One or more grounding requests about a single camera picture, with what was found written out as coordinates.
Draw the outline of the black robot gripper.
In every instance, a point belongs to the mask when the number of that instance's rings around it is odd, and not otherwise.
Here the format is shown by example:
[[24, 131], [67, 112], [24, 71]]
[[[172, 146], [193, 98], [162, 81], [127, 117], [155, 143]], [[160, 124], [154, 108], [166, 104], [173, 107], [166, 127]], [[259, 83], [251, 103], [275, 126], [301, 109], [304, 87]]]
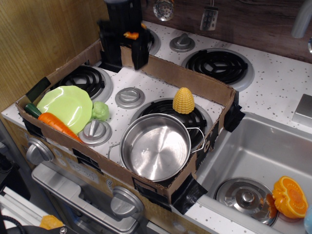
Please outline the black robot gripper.
[[[141, 1], [106, 0], [105, 3], [109, 21], [103, 23], [103, 34], [100, 34], [105, 63], [122, 66], [120, 43], [132, 44], [134, 68], [141, 69], [149, 60], [149, 31], [141, 27]], [[139, 32], [139, 38], [126, 39], [123, 34], [127, 31]]]

